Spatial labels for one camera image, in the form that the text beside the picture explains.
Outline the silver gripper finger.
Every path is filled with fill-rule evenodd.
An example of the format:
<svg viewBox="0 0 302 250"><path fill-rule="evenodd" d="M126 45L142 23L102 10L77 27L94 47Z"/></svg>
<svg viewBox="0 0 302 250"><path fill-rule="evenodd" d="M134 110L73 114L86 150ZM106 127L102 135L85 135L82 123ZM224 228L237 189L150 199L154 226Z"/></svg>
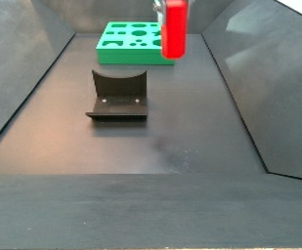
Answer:
<svg viewBox="0 0 302 250"><path fill-rule="evenodd" d="M166 3L165 0L153 0L153 8L157 12L157 19L160 23L165 23Z"/></svg>

